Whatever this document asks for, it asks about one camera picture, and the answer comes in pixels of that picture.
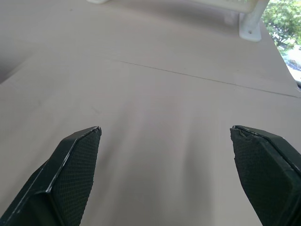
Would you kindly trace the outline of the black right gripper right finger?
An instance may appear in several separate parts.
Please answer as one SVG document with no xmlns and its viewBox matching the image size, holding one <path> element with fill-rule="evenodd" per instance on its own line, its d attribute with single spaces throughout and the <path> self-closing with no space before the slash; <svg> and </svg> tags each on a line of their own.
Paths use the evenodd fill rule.
<svg viewBox="0 0 301 226">
<path fill-rule="evenodd" d="M 263 226 L 301 226 L 301 153 L 283 137 L 230 128 L 242 188 Z"/>
</svg>

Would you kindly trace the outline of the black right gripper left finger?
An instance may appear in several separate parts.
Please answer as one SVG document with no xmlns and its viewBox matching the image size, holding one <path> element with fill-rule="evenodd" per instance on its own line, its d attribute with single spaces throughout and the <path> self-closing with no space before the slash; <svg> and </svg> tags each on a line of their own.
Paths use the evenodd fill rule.
<svg viewBox="0 0 301 226">
<path fill-rule="evenodd" d="M 80 226 L 94 183 L 102 130 L 64 138 L 0 217 L 0 226 Z"/>
</svg>

